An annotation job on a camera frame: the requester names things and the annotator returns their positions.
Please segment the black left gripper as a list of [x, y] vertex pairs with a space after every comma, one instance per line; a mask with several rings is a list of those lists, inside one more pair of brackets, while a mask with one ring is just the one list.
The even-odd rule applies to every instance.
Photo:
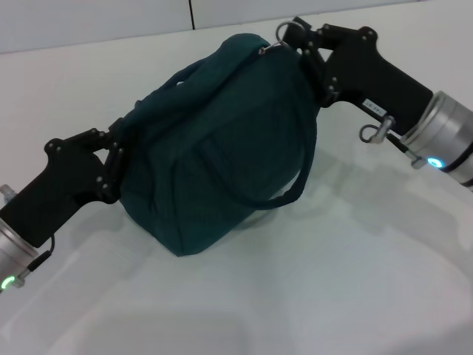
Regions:
[[118, 118], [107, 132], [91, 129], [49, 141], [45, 169], [1, 209], [1, 219], [39, 248], [86, 204], [115, 203], [125, 166], [124, 148], [116, 142], [124, 121]]

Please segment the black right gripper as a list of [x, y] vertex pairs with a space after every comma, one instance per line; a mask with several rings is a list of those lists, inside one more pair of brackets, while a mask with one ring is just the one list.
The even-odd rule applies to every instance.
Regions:
[[[377, 40], [370, 27], [312, 30], [298, 16], [279, 25], [279, 43], [302, 50], [300, 67], [320, 107], [346, 101], [377, 121], [389, 115], [394, 132], [404, 135], [421, 119], [432, 91], [385, 60]], [[332, 51], [326, 62], [318, 48]]]

